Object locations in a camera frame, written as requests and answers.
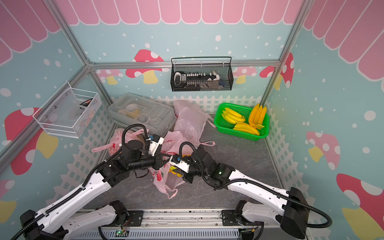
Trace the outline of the pink plastic bag front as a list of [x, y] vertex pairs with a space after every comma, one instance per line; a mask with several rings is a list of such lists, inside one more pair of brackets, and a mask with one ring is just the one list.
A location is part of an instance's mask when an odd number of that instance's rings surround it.
[[150, 136], [145, 137], [144, 130], [132, 131], [128, 130], [125, 135], [125, 143], [123, 142], [123, 131], [124, 129], [115, 129], [113, 136], [110, 138], [108, 144], [96, 147], [92, 149], [93, 153], [102, 152], [107, 150], [112, 157], [118, 152], [118, 150], [123, 147], [121, 153], [127, 152], [128, 150], [134, 150], [138, 152], [144, 151], [146, 147], [147, 140], [150, 140]]

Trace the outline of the orange banana bunch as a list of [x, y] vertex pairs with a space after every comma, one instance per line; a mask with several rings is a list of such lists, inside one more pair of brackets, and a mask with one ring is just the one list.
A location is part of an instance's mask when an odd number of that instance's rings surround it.
[[257, 130], [261, 130], [262, 128], [264, 128], [263, 122], [266, 114], [267, 107], [263, 107], [260, 104], [256, 105], [250, 113], [248, 119], [249, 124]]

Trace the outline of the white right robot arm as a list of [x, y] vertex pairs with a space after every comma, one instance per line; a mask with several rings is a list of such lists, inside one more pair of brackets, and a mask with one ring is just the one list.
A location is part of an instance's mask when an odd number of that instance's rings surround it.
[[240, 202], [236, 213], [240, 224], [273, 220], [290, 236], [305, 239], [307, 228], [324, 229], [333, 223], [328, 214], [310, 206], [299, 189], [279, 189], [254, 180], [232, 166], [216, 162], [203, 146], [195, 148], [183, 142], [170, 163], [186, 182], [202, 177], [214, 190], [237, 192], [269, 207], [268, 211], [256, 211], [251, 203]]

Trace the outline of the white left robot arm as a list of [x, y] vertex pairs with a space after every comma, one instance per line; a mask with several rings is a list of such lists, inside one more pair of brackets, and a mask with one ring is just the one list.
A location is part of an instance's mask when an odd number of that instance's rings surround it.
[[164, 138], [149, 136], [142, 124], [133, 124], [124, 129], [122, 142], [116, 153], [96, 165], [85, 181], [53, 204], [35, 212], [21, 215], [22, 229], [12, 238], [24, 236], [27, 240], [68, 240], [95, 226], [113, 222], [124, 224], [128, 212], [118, 201], [102, 209], [73, 219], [72, 215], [97, 196], [116, 186], [136, 170], [159, 170], [167, 161], [163, 159], [161, 145]]

